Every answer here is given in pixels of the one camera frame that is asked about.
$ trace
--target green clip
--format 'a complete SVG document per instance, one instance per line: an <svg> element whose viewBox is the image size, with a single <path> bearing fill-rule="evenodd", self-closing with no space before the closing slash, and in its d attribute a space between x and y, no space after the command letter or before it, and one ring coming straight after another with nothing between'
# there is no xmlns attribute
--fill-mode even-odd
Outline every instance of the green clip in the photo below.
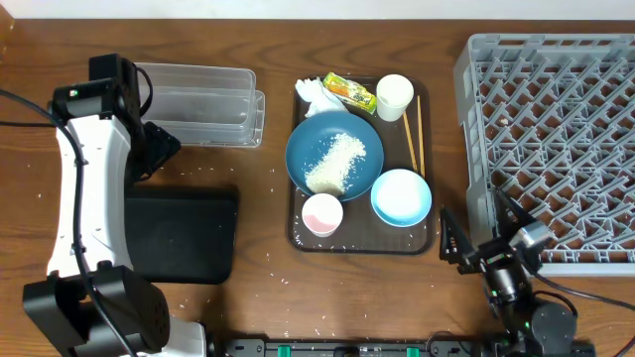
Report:
<svg viewBox="0 0 635 357"><path fill-rule="evenodd" d="M278 357L291 357L291 346L279 346Z"/></svg>
<svg viewBox="0 0 635 357"><path fill-rule="evenodd" d="M406 349L406 357L419 357L419 348L408 347Z"/></svg>

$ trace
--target brown serving tray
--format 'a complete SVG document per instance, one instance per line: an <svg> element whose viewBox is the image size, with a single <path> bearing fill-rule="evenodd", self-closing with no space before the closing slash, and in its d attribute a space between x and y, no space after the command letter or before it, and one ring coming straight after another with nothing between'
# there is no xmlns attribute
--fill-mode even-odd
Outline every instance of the brown serving tray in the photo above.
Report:
<svg viewBox="0 0 635 357"><path fill-rule="evenodd" d="M362 84L371 93L375 93L377 82L381 79L374 76L346 76L345 78ZM430 102L428 90L424 84L415 79L410 78L410 80L415 87L415 96L406 112L410 123L417 165L421 164L417 124L417 95L421 97L426 182L433 193L433 208L428 216L421 223L409 228L390 226L375 214L370 205L370 189L368 189L361 196L343 202L344 218L341 225L330 237L319 238L312 234L302 221L302 207L309 196L297 189L291 182L287 238L294 247L303 252L416 255L426 252L433 246L436 236L436 215L435 190L432 180ZM294 128L306 119L305 114L309 110L309 105L295 92ZM379 134L385 157L382 173L393 169L411 170L413 168L403 119L389 123L381 120L377 116L377 111L370 115L361 109L348 105L346 108L351 114L366 120Z"/></svg>

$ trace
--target plastic bin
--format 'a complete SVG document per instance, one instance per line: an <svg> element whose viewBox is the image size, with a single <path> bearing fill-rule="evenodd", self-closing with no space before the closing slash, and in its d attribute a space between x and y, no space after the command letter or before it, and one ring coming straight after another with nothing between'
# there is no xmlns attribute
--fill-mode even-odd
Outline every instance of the plastic bin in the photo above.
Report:
<svg viewBox="0 0 635 357"><path fill-rule="evenodd" d="M265 96L249 69L136 63L152 80L154 98L142 121L152 121L183 145L255 148L262 143ZM148 84L141 73L142 103Z"/></svg>
<svg viewBox="0 0 635 357"><path fill-rule="evenodd" d="M454 91L472 243L496 185L554 232L542 274L635 276L635 35L474 35Z"/></svg>

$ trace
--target white rice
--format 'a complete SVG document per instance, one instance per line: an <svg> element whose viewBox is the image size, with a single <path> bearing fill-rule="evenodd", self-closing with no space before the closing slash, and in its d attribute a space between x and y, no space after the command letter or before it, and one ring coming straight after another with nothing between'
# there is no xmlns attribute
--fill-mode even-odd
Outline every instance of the white rice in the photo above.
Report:
<svg viewBox="0 0 635 357"><path fill-rule="evenodd" d="M305 173L307 186L313 193L340 196L346 193L348 173L354 169L355 159L366 156L364 144L347 134L337 134L326 155L309 172Z"/></svg>

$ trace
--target cable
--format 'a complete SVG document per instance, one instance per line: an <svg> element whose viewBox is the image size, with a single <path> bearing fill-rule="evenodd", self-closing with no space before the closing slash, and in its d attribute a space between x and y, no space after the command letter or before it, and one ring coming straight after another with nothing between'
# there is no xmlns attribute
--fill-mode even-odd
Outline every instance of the cable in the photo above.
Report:
<svg viewBox="0 0 635 357"><path fill-rule="evenodd" d="M152 104L152 97L154 95L154 90L152 88L152 80L150 80L150 76L148 75L148 72L146 72L145 69L135 66L135 68L137 68L137 71L140 72L144 78L146 78L146 82L148 83L148 98L146 98L146 101L143 103L143 105L141 106L141 108L139 108L139 117L144 116L144 114L146 114L146 112L148 112L148 109L150 109L150 105Z"/></svg>
<svg viewBox="0 0 635 357"><path fill-rule="evenodd" d="M560 301L564 302L569 307L569 310L571 310L571 312L573 313L573 316L577 317L577 308L575 308L575 305L573 304L573 302L571 300L569 300L568 298L563 297L560 294L551 293L551 292L545 292L545 291L535 291L534 292L534 297L536 295L546 295L546 296L549 296L549 297L553 297L553 298L559 299Z"/></svg>
<svg viewBox="0 0 635 357"><path fill-rule="evenodd" d="M620 301L620 300L609 298L609 297L601 297L599 295L577 291L575 289L567 288L567 287L564 287L564 286L562 286L562 285L560 285L558 283L552 282L551 280L543 277L538 272L533 270L527 264L527 262L525 262L525 258L523 258L523 256L521 254L516 253L516 256L518 257L518 259L520 259L521 264L523 265L523 267L525 267L525 269L527 269L527 271L530 274L532 274L534 277L536 277L536 279L538 279L539 281L543 282L545 285L547 285L548 287L550 287L552 289L556 289L556 290L559 290L561 292L565 292L567 294L571 294L571 295L576 296L576 297L588 298L588 299L592 299L592 300L595 300L595 301L600 301L600 302L609 303L609 304L612 304L612 305L615 305L615 306L628 308L631 311L635 311L635 305L630 304L628 302ZM626 346L624 346L621 350L619 350L619 352L617 352L615 357L622 357L622 356L626 355L626 353L631 348L633 348L633 346L635 346L635 336L633 336L633 338L631 338L631 340L628 342L628 344L626 344Z"/></svg>
<svg viewBox="0 0 635 357"><path fill-rule="evenodd" d="M79 268L79 274L81 275L81 280L83 282L84 288L86 292L90 296L90 299L95 304L95 308L101 319L110 327L115 336L119 339L119 342L123 345L126 352L131 357L137 357L134 349L130 345L130 342L126 339L126 336L123 335L119 327L114 323L112 317L104 307L101 299L95 289L90 282L90 277L88 276L88 272L83 265L83 249L81 247L81 236L79 234L79 230L81 228L81 185L83 182L83 166L85 162L83 160L83 155L81 154L81 149L77 144L75 138L70 134L68 129L62 125L60 122L56 121L51 114L49 114L46 110L39 107L37 104L22 98L16 94L10 93L6 90L0 89L0 95L5 96L11 100L14 100L32 110L36 113L42 115L43 117L49 119L51 123L60 130L60 132L66 137L68 143L72 147L72 150L75 155L75 167L76 167L76 177L75 177L75 197L74 204L72 210L72 247L75 252L75 258L77 260L77 267Z"/></svg>
<svg viewBox="0 0 635 357"><path fill-rule="evenodd" d="M430 336L430 338L428 339L428 341L426 341L426 352L430 353L433 357L435 356L435 353L433 353L433 351L428 347L430 345L430 342L432 340L435 339L436 336L439 336L440 334L448 334L450 336L455 336L455 334L449 332L449 331L437 331L435 333L433 333L432 336ZM472 355L471 351L469 351L467 348L465 348L465 346L463 346L463 343L461 341L456 341L458 343L458 345L460 346L460 349L463 350L463 352L465 352L466 354L468 354L469 356Z"/></svg>
<svg viewBox="0 0 635 357"><path fill-rule="evenodd" d="M10 126L16 128L55 128L55 125L47 123L18 123L0 121L0 126Z"/></svg>

